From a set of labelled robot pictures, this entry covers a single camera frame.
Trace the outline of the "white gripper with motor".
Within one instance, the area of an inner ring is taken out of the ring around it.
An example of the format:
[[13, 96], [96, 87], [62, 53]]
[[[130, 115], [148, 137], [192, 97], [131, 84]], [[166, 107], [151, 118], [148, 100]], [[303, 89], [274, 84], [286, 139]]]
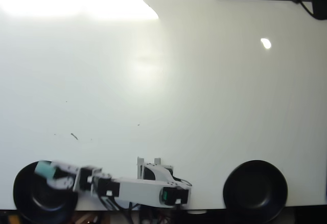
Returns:
[[94, 176], [102, 172], [102, 168], [85, 166], [77, 167], [71, 164], [62, 162], [52, 162], [52, 166], [60, 169], [63, 172], [74, 174], [73, 176], [67, 176], [62, 178], [47, 179], [46, 183], [56, 190], [72, 190], [78, 193], [93, 193], [93, 181]]

